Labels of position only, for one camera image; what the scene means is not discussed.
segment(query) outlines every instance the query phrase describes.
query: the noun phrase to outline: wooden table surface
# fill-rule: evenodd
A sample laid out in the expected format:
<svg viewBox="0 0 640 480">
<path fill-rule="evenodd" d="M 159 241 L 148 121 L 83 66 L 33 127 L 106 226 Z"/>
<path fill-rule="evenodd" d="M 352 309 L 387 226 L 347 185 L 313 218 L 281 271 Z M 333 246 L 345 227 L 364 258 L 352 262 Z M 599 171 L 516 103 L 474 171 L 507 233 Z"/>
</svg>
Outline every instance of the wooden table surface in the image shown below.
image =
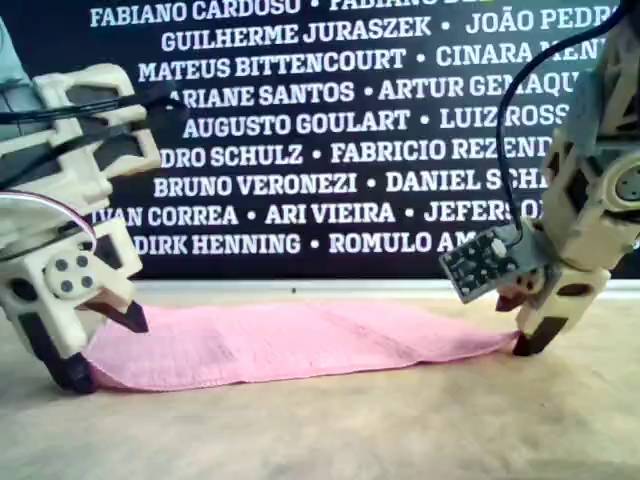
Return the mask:
<svg viewBox="0 0 640 480">
<path fill-rule="evenodd" d="M 213 303 L 165 293 L 141 300 Z M 489 302 L 405 301 L 514 328 Z M 385 373 L 82 398 L 53 388 L 1 322 L 0 478 L 637 480 L 637 305 L 599 301 L 536 358 L 495 354 Z"/>
</svg>

